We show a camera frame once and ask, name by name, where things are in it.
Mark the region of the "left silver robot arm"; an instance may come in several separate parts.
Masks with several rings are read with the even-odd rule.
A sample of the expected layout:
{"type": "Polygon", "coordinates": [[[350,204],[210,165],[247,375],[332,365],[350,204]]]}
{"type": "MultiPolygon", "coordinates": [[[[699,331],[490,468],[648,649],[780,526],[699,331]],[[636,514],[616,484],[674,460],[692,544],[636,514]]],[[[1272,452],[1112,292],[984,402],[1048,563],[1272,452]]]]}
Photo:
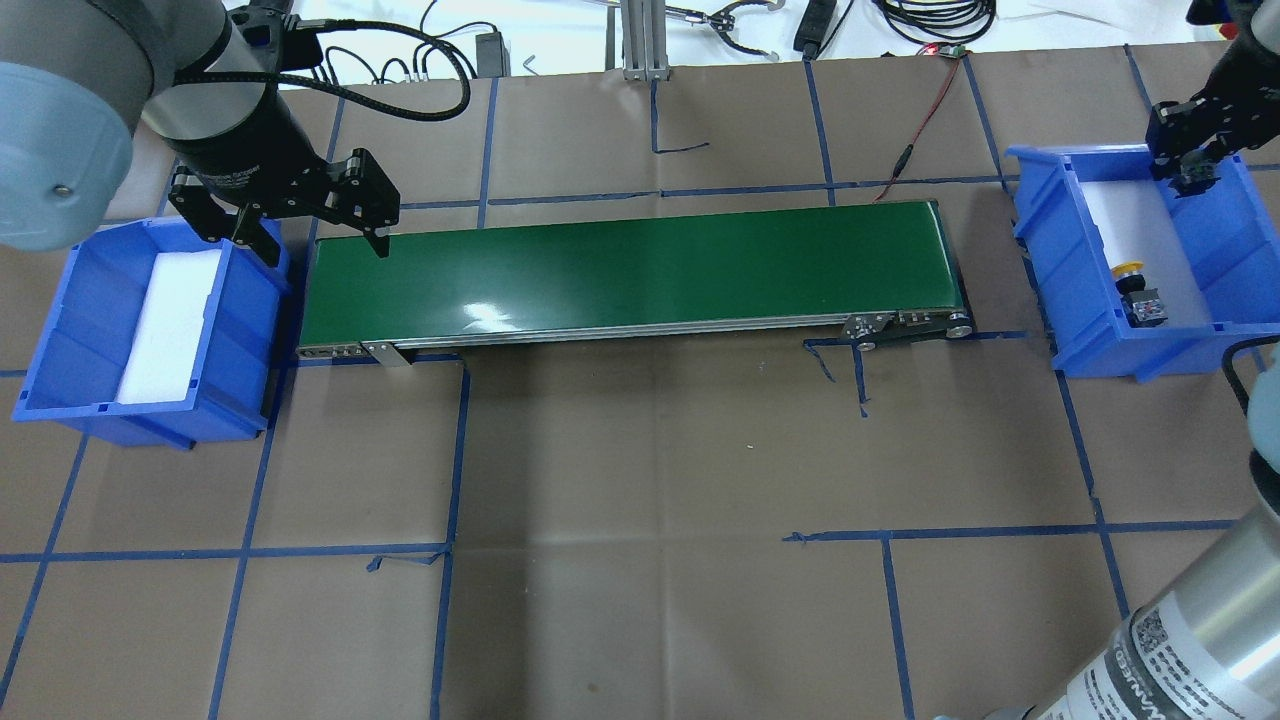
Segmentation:
{"type": "Polygon", "coordinates": [[[175,155],[169,192],[204,241],[275,265],[269,219],[314,217],[379,258],[401,196],[372,154],[326,160],[282,87],[319,87],[320,36],[288,1],[5,1],[3,245],[47,252],[105,220],[147,126],[175,155]]]}

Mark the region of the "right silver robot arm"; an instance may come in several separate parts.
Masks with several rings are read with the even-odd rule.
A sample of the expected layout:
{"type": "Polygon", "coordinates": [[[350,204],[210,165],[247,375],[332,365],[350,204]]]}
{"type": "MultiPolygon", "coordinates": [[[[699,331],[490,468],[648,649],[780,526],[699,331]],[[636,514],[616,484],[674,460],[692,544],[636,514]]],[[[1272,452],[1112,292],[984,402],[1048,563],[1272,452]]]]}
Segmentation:
{"type": "Polygon", "coordinates": [[[1238,35],[1188,100],[1151,108],[1129,146],[1012,146],[1025,245],[1071,377],[1220,369],[1245,415],[1254,507],[1074,674],[996,719],[1277,716],[1277,232],[1239,151],[1277,136],[1277,4],[1208,1],[1238,35]]]}

